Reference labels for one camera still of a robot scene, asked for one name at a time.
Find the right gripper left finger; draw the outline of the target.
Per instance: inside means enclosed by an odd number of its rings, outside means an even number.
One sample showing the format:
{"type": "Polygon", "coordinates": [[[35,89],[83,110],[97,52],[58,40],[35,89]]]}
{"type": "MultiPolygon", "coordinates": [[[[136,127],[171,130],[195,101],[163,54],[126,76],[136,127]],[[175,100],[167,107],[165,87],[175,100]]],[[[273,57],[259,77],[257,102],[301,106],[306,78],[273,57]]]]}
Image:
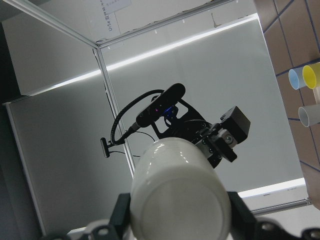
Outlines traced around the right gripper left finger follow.
{"type": "Polygon", "coordinates": [[[87,225],[79,236],[52,233],[40,240],[122,240],[130,222],[130,193],[121,193],[110,220],[97,220],[87,225]]]}

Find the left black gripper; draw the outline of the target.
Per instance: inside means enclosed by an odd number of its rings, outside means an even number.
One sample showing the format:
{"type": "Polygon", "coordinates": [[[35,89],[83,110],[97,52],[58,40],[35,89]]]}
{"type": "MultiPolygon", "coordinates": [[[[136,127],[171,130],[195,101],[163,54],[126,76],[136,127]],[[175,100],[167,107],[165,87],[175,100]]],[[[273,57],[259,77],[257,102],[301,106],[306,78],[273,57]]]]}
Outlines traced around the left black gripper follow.
{"type": "Polygon", "coordinates": [[[167,129],[159,132],[157,125],[151,124],[159,139],[175,137],[185,139],[196,145],[200,142],[205,145],[204,138],[212,133],[209,142],[219,156],[233,162],[237,155],[233,148],[245,141],[248,137],[251,122],[238,106],[233,106],[220,117],[220,123],[209,123],[200,113],[184,100],[178,101],[187,108],[187,112],[177,117],[178,107],[169,107],[161,116],[167,129]]]}

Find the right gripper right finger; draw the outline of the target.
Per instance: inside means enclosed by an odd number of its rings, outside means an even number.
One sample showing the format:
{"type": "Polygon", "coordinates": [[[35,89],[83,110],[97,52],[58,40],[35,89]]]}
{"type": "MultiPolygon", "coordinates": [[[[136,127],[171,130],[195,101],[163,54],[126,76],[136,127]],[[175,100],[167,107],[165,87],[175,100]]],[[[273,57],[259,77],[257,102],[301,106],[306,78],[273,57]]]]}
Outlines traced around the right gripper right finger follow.
{"type": "Polygon", "coordinates": [[[307,204],[305,200],[251,211],[237,192],[229,191],[227,194],[231,202],[230,234],[234,240],[318,240],[320,238],[318,227],[306,228],[300,236],[294,236],[275,221],[266,218],[257,219],[257,216],[274,213],[276,210],[305,206],[307,204]]]}

